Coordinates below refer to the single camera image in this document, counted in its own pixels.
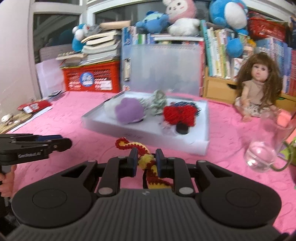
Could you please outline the person's left hand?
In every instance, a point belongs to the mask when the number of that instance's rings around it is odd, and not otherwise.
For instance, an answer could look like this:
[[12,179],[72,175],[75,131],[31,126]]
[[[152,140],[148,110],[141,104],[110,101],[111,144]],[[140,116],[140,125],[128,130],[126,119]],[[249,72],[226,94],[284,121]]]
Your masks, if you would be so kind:
[[14,189],[14,182],[15,182],[15,170],[16,165],[11,166],[11,170],[9,173],[1,174],[1,185],[0,185],[0,192],[1,197],[13,197],[13,189]]

